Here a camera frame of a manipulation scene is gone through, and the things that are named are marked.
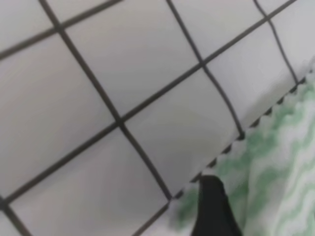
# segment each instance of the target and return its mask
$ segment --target dark grout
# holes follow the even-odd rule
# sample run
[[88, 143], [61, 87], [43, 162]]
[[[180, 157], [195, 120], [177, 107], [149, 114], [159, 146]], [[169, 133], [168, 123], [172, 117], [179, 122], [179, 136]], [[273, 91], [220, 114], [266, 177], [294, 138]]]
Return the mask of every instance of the dark grout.
[[71, 51], [74, 58], [77, 60], [79, 65], [81, 66], [84, 73], [87, 75], [93, 86], [95, 87], [96, 91], [102, 98], [104, 104], [107, 106], [109, 111], [111, 112], [112, 116], [114, 117], [116, 124], [119, 126], [123, 134], [126, 136], [126, 138], [129, 140], [129, 142], [132, 144], [132, 146], [135, 148], [135, 150], [140, 155], [141, 159], [144, 161], [148, 169], [150, 170], [152, 176], [157, 181], [159, 187], [161, 188], [162, 192], [165, 194], [165, 197], [169, 200], [171, 199], [171, 193], [168, 190], [166, 184], [164, 183], [162, 177], [154, 167], [153, 163], [148, 158], [147, 154], [144, 152], [143, 148], [139, 145], [139, 143], [136, 141], [136, 139], [133, 137], [133, 135], [128, 131], [128, 129], [125, 127], [124, 123], [122, 122], [122, 119], [115, 108], [114, 104], [106, 94], [105, 90], [103, 89], [102, 85], [88, 66], [88, 64], [84, 61], [83, 57], [79, 53], [78, 49], [74, 46], [71, 39], [67, 35], [67, 33], [64, 31], [64, 28], [61, 27], [57, 17], [55, 16], [54, 12], [50, 8], [49, 4], [46, 2], [46, 0], [39, 0], [41, 6], [43, 7], [44, 11], [48, 15], [49, 19], [52, 21], [53, 25], [55, 26], [55, 29], [63, 39], [64, 43], [68, 47], [68, 49]]
[[[267, 18], [267, 14], [262, 9], [262, 7], [260, 6], [258, 0], [253, 0], [253, 1], [254, 1], [255, 6], [257, 7], [258, 11], [264, 16], [264, 18]], [[286, 66], [288, 67], [295, 84], [297, 85], [299, 83], [298, 79], [297, 79], [297, 77], [296, 77], [296, 75], [294, 73], [294, 70], [293, 70], [293, 68], [292, 68], [292, 66], [291, 66], [291, 64], [290, 64], [290, 62], [289, 62], [289, 60], [288, 60], [288, 58], [286, 56], [286, 53], [284, 52], [284, 49], [283, 49], [282, 43], [280, 42], [280, 39], [279, 39], [278, 33], [276, 31], [276, 28], [275, 28], [274, 24], [272, 23], [271, 19], [269, 19], [269, 18], [267, 18], [267, 19], [268, 19], [267, 21], [268, 21], [268, 24], [269, 24], [269, 26], [271, 28], [271, 31], [274, 34], [274, 37], [275, 37], [275, 40], [277, 42], [277, 46], [278, 46], [278, 48], [280, 50], [280, 53], [282, 55], [282, 58], [284, 59], [284, 62], [286, 64]]]
[[86, 18], [89, 18], [89, 17], [91, 17], [91, 16], [93, 16], [93, 15], [99, 13], [99, 12], [102, 12], [103, 10], [105, 10], [105, 9], [107, 9], [107, 8], [117, 4], [117, 3], [120, 3], [122, 1], [124, 1], [124, 0], [109, 0], [109, 1], [106, 1], [106, 2], [100, 4], [100, 5], [96, 6], [96, 7], [93, 7], [93, 8], [91, 8], [91, 9], [89, 9], [89, 10], [83, 12], [83, 13], [80, 13], [77, 16], [72, 17], [69, 20], [66, 20], [65, 22], [63, 22], [61, 24], [61, 27], [64, 28], [64, 29], [67, 28], [67, 27], [70, 27], [70, 26], [72, 26], [72, 25], [74, 25], [74, 24], [76, 24], [76, 23], [78, 23], [78, 22], [80, 22], [82, 20], [85, 20]]
[[230, 111], [230, 114], [234, 120], [235, 126], [239, 132], [240, 135], [243, 135], [244, 131], [242, 129], [241, 123], [236, 115], [235, 109], [232, 105], [232, 103], [230, 102], [228, 96], [226, 95], [226, 93], [224, 92], [224, 90], [222, 89], [221, 85], [219, 84], [219, 82], [217, 81], [217, 79], [213, 76], [213, 74], [210, 72], [209, 68], [207, 67], [206, 63], [202, 60], [202, 57], [200, 55], [199, 50], [197, 49], [197, 46], [195, 44], [195, 42], [192, 39], [192, 36], [190, 35], [188, 29], [186, 28], [180, 14], [178, 13], [175, 5], [173, 4], [172, 0], [166, 0], [167, 4], [169, 5], [171, 11], [173, 12], [173, 15], [176, 19], [176, 21], [178, 22], [186, 40], [188, 41], [189, 45], [191, 46], [195, 56], [197, 57], [199, 63], [202, 65], [202, 68], [205, 72], [205, 74], [207, 75], [207, 77], [210, 79], [210, 81], [213, 83], [213, 85], [216, 87], [217, 91], [219, 92], [219, 94], [221, 95], [222, 99], [224, 100], [227, 108]]
[[249, 27], [247, 30], [245, 30], [244, 32], [242, 32], [241, 34], [239, 34], [238, 36], [236, 36], [235, 38], [233, 38], [231, 41], [229, 41], [228, 43], [226, 43], [225, 45], [223, 45], [221, 48], [219, 48], [218, 50], [216, 50], [214, 53], [212, 53], [211, 55], [209, 55], [208, 57], [206, 57], [204, 59], [204, 62], [207, 64], [210, 61], [212, 61], [214, 58], [216, 58], [217, 56], [219, 56], [221, 53], [223, 53], [224, 51], [226, 51], [227, 49], [229, 49], [230, 47], [232, 47], [234, 44], [236, 44], [238, 41], [240, 41], [242, 38], [246, 37], [247, 35], [249, 35], [251, 32], [253, 32], [255, 29], [257, 29], [258, 27], [260, 27], [261, 25], [263, 25], [264, 23], [266, 23], [268, 20], [270, 20], [271, 18], [273, 18], [274, 16], [276, 16], [278, 13], [280, 13], [281, 11], [283, 11], [284, 9], [286, 9], [288, 6], [290, 6], [292, 3], [294, 3], [297, 0], [289, 0], [286, 3], [284, 3], [283, 5], [281, 5], [280, 7], [278, 7], [276, 10], [274, 10], [273, 12], [271, 12], [269, 15], [267, 15], [265, 18], [261, 19], [260, 21], [256, 22], [255, 24], [253, 24], [251, 27]]
[[168, 209], [168, 203], [164, 205], [154, 216], [152, 216], [146, 223], [144, 223], [134, 234], [131, 236], [142, 235], [157, 219], [159, 219]]
[[132, 118], [135, 114], [142, 111], [144, 108], [149, 106], [151, 103], [156, 101], [158, 98], [162, 97], [164, 94], [166, 94], [168, 91], [173, 89], [176, 85], [180, 84], [182, 81], [186, 80], [189, 76], [191, 76], [193, 73], [195, 73], [197, 70], [201, 69], [202, 65], [197, 64], [193, 66], [191, 69], [186, 71], [184, 74], [182, 74], [180, 77], [169, 83], [167, 86], [153, 94], [152, 96], [148, 97], [146, 100], [144, 100], [142, 103], [140, 103], [138, 106], [134, 107], [132, 110], [127, 112], [123, 117], [122, 121], [126, 122], [130, 118]]
[[12, 208], [5, 204], [3, 198], [0, 196], [0, 210], [3, 211], [5, 216], [11, 221], [12, 225], [22, 236], [32, 236], [32, 234], [25, 227], [23, 222], [19, 219], [16, 213], [12, 210]]
[[86, 149], [97, 143], [99, 140], [101, 140], [103, 137], [105, 137], [107, 134], [109, 134], [111, 131], [113, 131], [115, 128], [117, 128], [117, 124], [113, 123], [107, 128], [103, 129], [96, 135], [94, 135], [92, 138], [81, 144], [79, 147], [68, 153], [66, 156], [64, 156], [62, 159], [57, 161], [55, 164], [38, 174], [36, 177], [22, 185], [20, 188], [18, 188], [16, 191], [14, 191], [12, 194], [10, 194], [7, 198], [4, 199], [4, 202], [6, 204], [12, 203], [14, 200], [22, 196], [24, 193], [26, 193], [28, 190], [39, 184], [42, 180], [46, 179], [48, 176], [50, 176], [55, 171], [59, 170], [61, 167], [66, 165], [68, 162], [70, 162], [72, 159], [74, 159], [76, 156], [84, 152]]
[[54, 28], [51, 28], [51, 29], [48, 29], [42, 33], [39, 33], [29, 39], [26, 39], [2, 52], [0, 52], [0, 60], [4, 59], [4, 58], [7, 58], [41, 40], [44, 40], [45, 38], [48, 38], [50, 37], [51, 35], [55, 34], [56, 33], [56, 30]]

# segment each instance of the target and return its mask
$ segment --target green and white towel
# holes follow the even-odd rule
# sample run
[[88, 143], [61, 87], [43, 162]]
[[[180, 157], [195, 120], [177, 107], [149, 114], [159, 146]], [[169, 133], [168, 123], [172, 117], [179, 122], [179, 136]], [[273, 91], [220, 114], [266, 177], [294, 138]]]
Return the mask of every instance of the green and white towel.
[[[244, 236], [314, 236], [315, 73], [204, 174], [224, 183]], [[191, 191], [177, 203], [177, 225], [193, 218]]]

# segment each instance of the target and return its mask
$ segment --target wavy green pattern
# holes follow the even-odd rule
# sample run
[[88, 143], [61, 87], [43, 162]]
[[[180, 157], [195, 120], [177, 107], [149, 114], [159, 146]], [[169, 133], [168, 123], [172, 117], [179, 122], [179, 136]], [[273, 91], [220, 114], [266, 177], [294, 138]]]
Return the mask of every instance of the wavy green pattern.
[[[303, 208], [303, 203], [305, 202], [305, 198], [307, 194], [310, 193], [311, 191], [315, 191], [315, 183], [309, 183], [304, 186], [300, 194], [301, 196], [303, 196], [303, 198], [299, 200], [298, 205], [296, 205], [296, 207], [291, 212], [283, 215], [283, 217], [280, 219], [278, 223], [275, 235], [279, 235], [279, 231], [284, 227], [285, 223], [288, 221], [292, 221], [301, 212]], [[310, 210], [310, 214], [312, 215], [312, 217], [314, 217], [313, 210]]]
[[309, 215], [307, 220], [307, 227], [306, 229], [301, 233], [296, 233], [294, 236], [314, 236], [315, 232], [315, 221], [314, 216], [312, 214]]
[[296, 156], [298, 153], [310, 146], [315, 135], [315, 118], [312, 120], [309, 130], [302, 141], [294, 141], [291, 146], [291, 157], [286, 168], [279, 170], [274, 167], [267, 168], [257, 178], [256, 186], [259, 186], [259, 191], [253, 197], [252, 203], [248, 207], [248, 218], [255, 217], [268, 203], [268, 189], [270, 185], [280, 178], [287, 178], [291, 170], [296, 164]]
[[[300, 101], [306, 101], [306, 100], [314, 100], [315, 94], [314, 94], [314, 87], [312, 84], [305, 86], [301, 89], [299, 94], [296, 96], [299, 96]], [[226, 160], [223, 163], [220, 163], [216, 169], [219, 176], [227, 175], [232, 169], [242, 170], [245, 167], [249, 166], [251, 157], [253, 156], [253, 151], [257, 152], [256, 154], [259, 154], [259, 156], [263, 156], [268, 151], [272, 149], [271, 146], [268, 146], [271, 142], [274, 142], [277, 140], [278, 130], [280, 127], [283, 126], [295, 126], [297, 125], [304, 117], [305, 111], [300, 108], [300, 110], [297, 110], [295, 106], [289, 106], [284, 105], [279, 108], [277, 112], [272, 114], [273, 118], [273, 125], [271, 127], [272, 134], [267, 139], [264, 139], [262, 130], [258, 127], [252, 134], [250, 134], [247, 137], [247, 150], [244, 152], [244, 154], [239, 159], [229, 158], [230, 156], [226, 158]], [[293, 115], [291, 117], [289, 122], [285, 122], [285, 117], [287, 115]]]
[[270, 153], [278, 144], [279, 128], [285, 125], [298, 125], [300, 121], [303, 120], [305, 114], [305, 110], [303, 108], [304, 107], [300, 107], [300, 109], [296, 110], [296, 112], [292, 114], [291, 119], [287, 122], [284, 121], [284, 118], [286, 115], [291, 114], [291, 109], [287, 110], [286, 115], [283, 113], [282, 117], [277, 118], [280, 120], [275, 122], [275, 128], [269, 133], [268, 137], [264, 137], [261, 131], [252, 133], [247, 140], [247, 150], [241, 155], [240, 158], [232, 159], [227, 157], [224, 162], [220, 163], [220, 165], [216, 167], [218, 176], [223, 177], [229, 174], [232, 170], [242, 171], [246, 168], [249, 168], [251, 159], [253, 157], [261, 158]]
[[239, 227], [243, 228], [246, 222], [246, 212], [245, 210], [240, 211], [237, 207], [241, 198], [247, 201], [248, 195], [248, 184], [246, 182], [241, 183], [237, 188], [228, 196], [228, 201], [231, 205], [232, 212], [234, 214], [235, 220]]

